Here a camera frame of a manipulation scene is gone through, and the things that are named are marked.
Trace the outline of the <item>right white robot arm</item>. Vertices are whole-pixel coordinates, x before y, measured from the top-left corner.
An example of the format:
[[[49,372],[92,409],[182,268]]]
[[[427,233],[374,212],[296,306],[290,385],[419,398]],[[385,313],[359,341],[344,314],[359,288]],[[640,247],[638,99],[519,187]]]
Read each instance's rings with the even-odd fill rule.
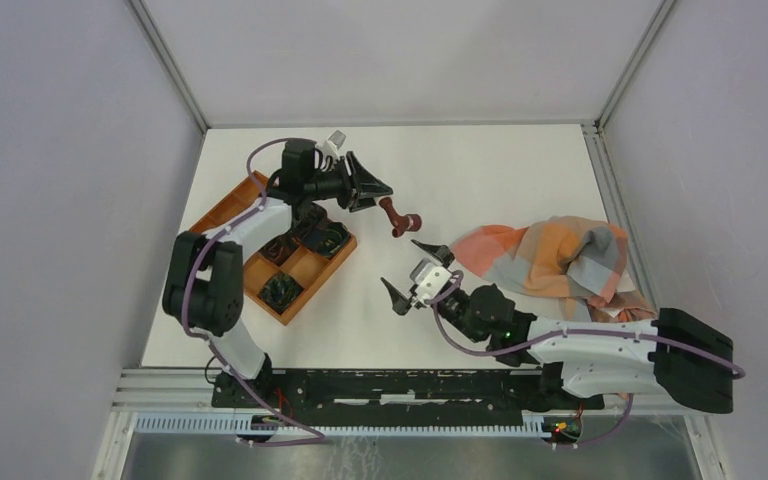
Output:
[[[388,280],[393,311],[404,316],[428,308],[444,340],[473,357],[510,367],[540,367],[540,400],[562,408],[575,397],[604,394],[667,395],[709,414],[729,414],[733,391],[745,370],[734,361],[734,342],[691,314],[662,308],[653,319],[628,323],[580,323],[517,310],[495,284],[466,292],[463,273],[452,269],[444,245],[419,243],[424,258],[411,271],[407,293]],[[483,349],[468,348],[448,326]]]

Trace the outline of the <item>brown water faucet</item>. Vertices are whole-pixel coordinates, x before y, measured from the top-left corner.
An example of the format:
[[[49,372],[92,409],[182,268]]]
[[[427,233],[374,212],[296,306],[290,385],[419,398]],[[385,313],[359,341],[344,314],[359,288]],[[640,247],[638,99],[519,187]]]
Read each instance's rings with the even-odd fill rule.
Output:
[[[413,233],[421,229],[423,225],[421,216],[416,213],[398,213],[391,197],[382,198],[378,205],[386,213],[391,225],[391,236],[393,238],[400,238],[405,233]]]

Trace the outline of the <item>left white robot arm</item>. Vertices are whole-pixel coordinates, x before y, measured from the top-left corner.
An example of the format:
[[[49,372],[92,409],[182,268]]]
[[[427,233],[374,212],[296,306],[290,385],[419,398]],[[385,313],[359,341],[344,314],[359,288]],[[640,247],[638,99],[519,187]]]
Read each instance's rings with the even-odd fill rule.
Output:
[[[266,180],[255,179],[253,204],[205,233],[184,231],[173,244],[161,308],[191,337],[203,340],[237,379],[236,392],[253,407],[273,397],[271,363],[242,320],[244,265],[269,241],[295,227],[308,207],[335,200],[349,212],[376,205],[392,188],[370,173],[352,151],[328,168],[326,150],[306,138],[276,139],[281,165]]]

